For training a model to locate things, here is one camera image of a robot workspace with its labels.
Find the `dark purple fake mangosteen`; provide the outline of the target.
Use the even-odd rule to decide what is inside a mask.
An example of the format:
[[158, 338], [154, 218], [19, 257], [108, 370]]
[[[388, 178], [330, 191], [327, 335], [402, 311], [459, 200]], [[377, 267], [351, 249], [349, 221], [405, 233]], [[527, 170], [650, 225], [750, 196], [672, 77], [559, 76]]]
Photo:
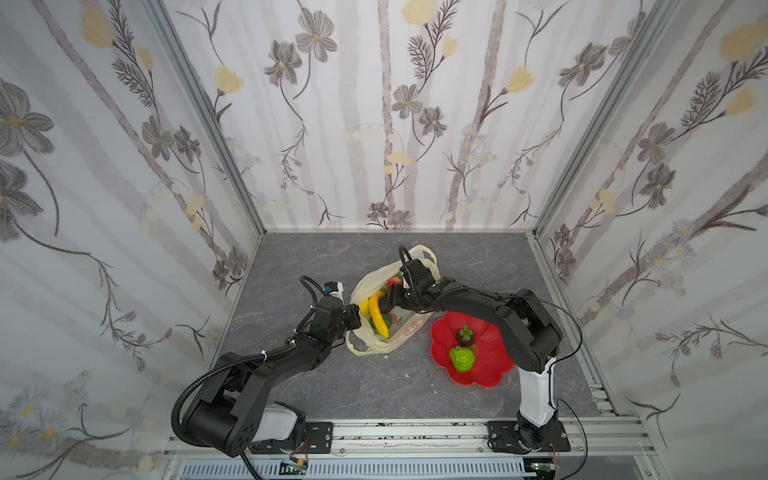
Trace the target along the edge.
[[476, 342], [475, 333], [468, 325], [463, 325], [456, 332], [455, 338], [458, 345], [462, 348], [471, 348]]

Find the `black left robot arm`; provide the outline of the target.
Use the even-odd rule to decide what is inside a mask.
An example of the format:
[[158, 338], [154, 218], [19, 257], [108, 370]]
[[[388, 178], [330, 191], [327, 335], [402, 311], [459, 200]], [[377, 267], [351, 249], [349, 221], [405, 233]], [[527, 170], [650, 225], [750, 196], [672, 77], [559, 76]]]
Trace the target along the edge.
[[359, 307], [334, 296], [317, 300], [294, 335], [279, 349], [252, 355], [227, 353], [186, 387], [171, 410], [174, 435], [229, 456], [256, 440], [271, 390], [324, 362], [334, 343], [361, 327]]

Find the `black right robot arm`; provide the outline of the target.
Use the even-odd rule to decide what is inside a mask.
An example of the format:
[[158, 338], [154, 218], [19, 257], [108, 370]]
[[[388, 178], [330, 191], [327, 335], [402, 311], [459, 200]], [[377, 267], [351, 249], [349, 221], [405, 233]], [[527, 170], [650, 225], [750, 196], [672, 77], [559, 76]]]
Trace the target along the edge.
[[430, 354], [455, 383], [492, 388], [515, 369], [521, 393], [517, 421], [533, 431], [554, 425], [551, 366], [563, 333], [535, 293], [487, 292], [449, 277], [438, 279], [406, 252], [400, 272], [403, 282], [389, 286], [377, 304], [438, 315]]

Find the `pale yellow printed plastic bag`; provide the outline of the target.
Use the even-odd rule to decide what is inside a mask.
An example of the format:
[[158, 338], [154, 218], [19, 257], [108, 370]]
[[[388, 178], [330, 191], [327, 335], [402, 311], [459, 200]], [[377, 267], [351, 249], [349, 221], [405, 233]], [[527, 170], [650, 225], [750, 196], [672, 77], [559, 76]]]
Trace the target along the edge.
[[401, 261], [378, 268], [363, 277], [351, 294], [351, 303], [360, 308], [362, 325], [345, 334], [347, 349], [356, 356], [389, 354], [402, 346], [427, 321], [428, 314], [413, 313], [401, 307], [386, 312], [379, 306], [374, 310], [373, 300], [385, 300], [392, 279], [403, 280]]

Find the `bright green bumpy fake fruit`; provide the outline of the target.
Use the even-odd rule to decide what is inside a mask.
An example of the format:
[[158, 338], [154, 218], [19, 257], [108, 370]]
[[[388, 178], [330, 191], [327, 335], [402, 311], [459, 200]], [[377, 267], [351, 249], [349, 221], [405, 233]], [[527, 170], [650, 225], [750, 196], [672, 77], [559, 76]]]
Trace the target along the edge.
[[474, 367], [476, 356], [470, 348], [456, 346], [449, 351], [449, 359], [457, 373], [467, 373]]

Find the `red flower-shaped plastic plate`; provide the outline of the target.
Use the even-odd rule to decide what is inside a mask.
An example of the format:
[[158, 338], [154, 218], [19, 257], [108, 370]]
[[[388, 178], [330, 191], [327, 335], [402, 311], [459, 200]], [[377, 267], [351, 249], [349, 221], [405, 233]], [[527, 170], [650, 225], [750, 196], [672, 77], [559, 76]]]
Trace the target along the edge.
[[[459, 346], [455, 334], [468, 325], [475, 333], [475, 344], [470, 348], [476, 361], [471, 371], [457, 373], [449, 359], [449, 351]], [[491, 389], [500, 385], [503, 377], [515, 367], [509, 358], [500, 330], [490, 323], [456, 312], [448, 312], [430, 327], [430, 355], [449, 378], [461, 386], [480, 386]]]

